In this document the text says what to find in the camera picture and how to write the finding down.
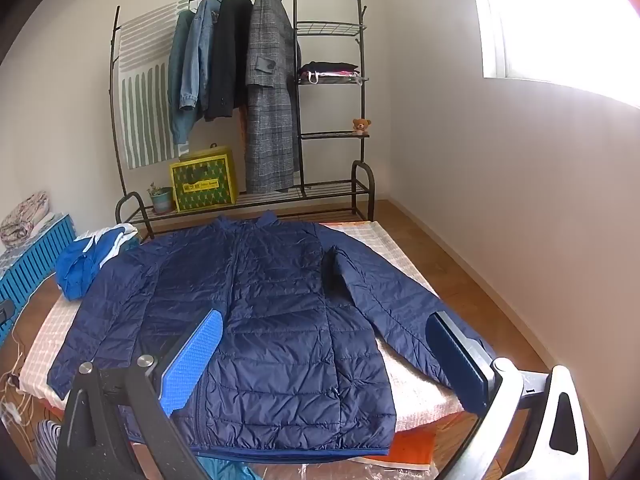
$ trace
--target folded clothes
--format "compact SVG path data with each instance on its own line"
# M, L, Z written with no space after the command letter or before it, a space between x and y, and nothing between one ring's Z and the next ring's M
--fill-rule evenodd
M318 84L322 78L326 79L326 78L345 78L345 77L359 78L360 72L358 72L357 70L354 70L354 71L342 70L340 72L303 72L300 74L300 82L302 84L306 84L306 81L309 81L309 83L315 85L315 84Z
M49 197L44 191L34 193L2 220L0 241L7 249L28 240L35 225L49 212Z
M85 233L71 242L56 261L56 281L68 300L82 298L102 266L133 240L138 230L131 224Z
M302 66L298 70L299 74L303 72L354 72L357 65L351 63L332 63L329 61L312 61Z
M46 227L55 217L56 214L51 211L44 215L42 220L40 220L36 225L33 226L33 231L31 231L29 238L35 238L36 236L38 236L38 234L40 234L43 229L46 229Z

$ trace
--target blue clothing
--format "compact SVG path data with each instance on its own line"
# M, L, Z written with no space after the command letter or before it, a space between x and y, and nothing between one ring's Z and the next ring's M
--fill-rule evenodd
M230 462L217 458L196 457L200 465L213 480L262 480L242 462Z
M97 243L93 238L71 242L56 260L56 281L68 300L82 298L100 271L100 263L113 250L124 227L103 234Z
M178 14L175 25L174 42L169 54L168 65L168 91L169 119L175 144L185 144L189 140L189 133L196 121L202 117L200 107L191 107L182 110L180 108L180 88L182 87L182 67L184 66L185 50L191 23L195 14L190 10L184 10Z
M198 102L203 112L209 107L209 63L221 2L202 0L191 23L182 67L180 108L183 110L195 108Z
M161 356L216 309L220 344L172 414L200 456L260 463L386 454L396 410L376 333L414 367L448 381L425 336L439 298L361 242L308 222L212 224L165 235L102 268L47 378L64 398L79 365ZM130 414L127 432L142 436Z

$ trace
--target orange cloth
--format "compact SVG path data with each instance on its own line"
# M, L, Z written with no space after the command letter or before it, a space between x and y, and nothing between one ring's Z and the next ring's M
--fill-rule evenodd
M54 408L51 404L49 404L48 400L46 399L36 399L36 400L60 420L64 418L65 412L63 410L60 410L59 408Z
M396 433L387 456L366 456L363 462L401 469L426 469L433 462L436 424Z

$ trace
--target yellow box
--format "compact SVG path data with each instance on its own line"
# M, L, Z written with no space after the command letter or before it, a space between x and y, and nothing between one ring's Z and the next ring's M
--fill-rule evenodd
M238 200L236 167L228 146L187 154L170 169L178 211L215 209Z

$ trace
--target mattress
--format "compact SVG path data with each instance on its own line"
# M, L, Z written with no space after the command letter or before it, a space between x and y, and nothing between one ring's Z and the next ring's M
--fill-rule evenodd
M377 222L348 222L327 226L369 246L435 294L431 285ZM38 332L20 371L20 388L23 391L39 399L45 399L51 406L61 410L65 407L65 400L60 399L47 385L47 374L79 307L79 301L68 301L64 296L60 296ZM383 341L378 340L378 348L385 362L395 400L396 431L410 430L462 411L458 398L451 390L431 381Z

